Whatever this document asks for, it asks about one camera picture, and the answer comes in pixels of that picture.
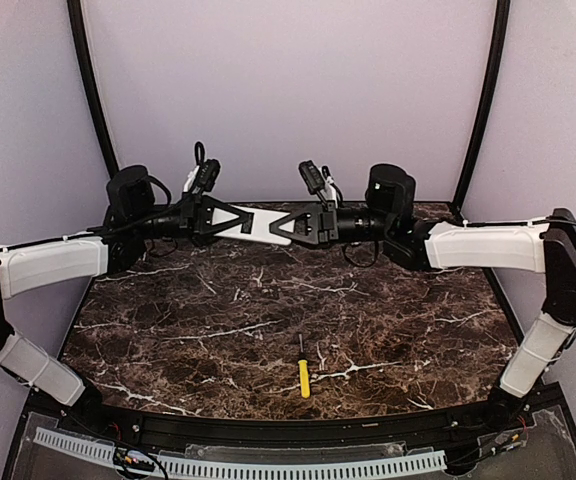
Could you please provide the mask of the white remote control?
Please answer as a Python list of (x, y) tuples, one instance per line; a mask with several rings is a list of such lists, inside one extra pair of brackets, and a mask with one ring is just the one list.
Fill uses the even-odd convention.
[(235, 233), (235, 229), (232, 228), (226, 232), (217, 234), (217, 237), (280, 246), (288, 246), (291, 244), (289, 240), (283, 239), (269, 232), (269, 224), (284, 215), (287, 215), (288, 212), (254, 208), (243, 205), (231, 205), (243, 208), (244, 210), (254, 214), (252, 232), (250, 234)]

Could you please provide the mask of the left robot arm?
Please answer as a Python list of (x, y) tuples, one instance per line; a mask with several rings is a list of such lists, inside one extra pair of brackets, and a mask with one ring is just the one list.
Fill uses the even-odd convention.
[(257, 215), (210, 197), (218, 161), (198, 163), (178, 201), (155, 201), (164, 184), (143, 165), (118, 171), (108, 182), (109, 206), (99, 227), (58, 239), (0, 247), (0, 368), (59, 403), (96, 431), (109, 421), (102, 395), (87, 379), (48, 354), (5, 318), (4, 302), (18, 294), (66, 280), (122, 273), (155, 239), (188, 238), (195, 243), (235, 230), (249, 234)]

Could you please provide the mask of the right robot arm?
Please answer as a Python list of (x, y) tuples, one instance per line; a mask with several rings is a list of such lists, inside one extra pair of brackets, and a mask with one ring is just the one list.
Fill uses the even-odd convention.
[(544, 370), (576, 336), (574, 215), (558, 208), (549, 216), (522, 221), (420, 220), (413, 209), (416, 181), (398, 166), (371, 167), (363, 208), (345, 208), (325, 196), (325, 189), (334, 185), (328, 170), (304, 161), (299, 172), (319, 200), (271, 222), (273, 235), (309, 248), (372, 242), (409, 271), (482, 267), (545, 275), (542, 307), (492, 387), (483, 413), (491, 428), (508, 425)]

